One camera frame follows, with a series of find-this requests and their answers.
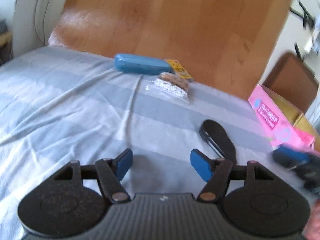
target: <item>light blue bedsheet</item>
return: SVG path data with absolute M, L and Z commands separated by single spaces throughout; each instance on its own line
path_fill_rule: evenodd
M 273 164 L 247 101 L 192 83 L 188 106 L 145 90 L 154 77 L 123 74 L 110 58 L 43 47 L 0 68 L 0 238 L 21 239 L 22 197 L 69 162 L 94 163 L 126 148 L 133 166 L 123 179 L 135 192 L 192 192 L 204 186 L 189 162 L 198 148 L 216 158 L 198 130 L 214 119 L 227 131 L 242 165 L 255 159 L 301 189 L 302 182 Z M 238 187 L 241 182 L 232 183 Z M 98 189 L 96 183 L 85 185 Z

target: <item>pink box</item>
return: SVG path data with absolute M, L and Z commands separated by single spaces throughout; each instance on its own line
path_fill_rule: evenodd
M 303 113 L 278 94 L 258 84 L 248 101 L 262 124 L 271 145 L 275 147 L 286 143 L 297 149 L 312 150 L 315 137 L 294 127 L 268 94 L 277 99 L 280 98 L 280 101 L 293 112 L 296 111 L 302 116 Z

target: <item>wooden headboard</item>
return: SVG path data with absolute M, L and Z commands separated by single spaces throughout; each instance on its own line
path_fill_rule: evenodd
M 67 0 L 50 45 L 176 59 L 196 81 L 247 99 L 291 0 Z

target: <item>brown leather chair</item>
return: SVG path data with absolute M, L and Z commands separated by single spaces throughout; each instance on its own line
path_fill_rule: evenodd
M 283 54 L 263 85 L 306 113 L 316 98 L 319 82 L 293 52 Z

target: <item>pink cardboard box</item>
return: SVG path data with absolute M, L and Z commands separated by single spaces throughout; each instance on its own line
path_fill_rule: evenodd
M 286 143 L 298 149 L 313 149 L 315 137 L 295 126 L 301 118 L 304 118 L 303 113 L 287 100 L 258 84 L 248 101 L 273 147 Z M 278 105 L 286 110 L 287 116 Z

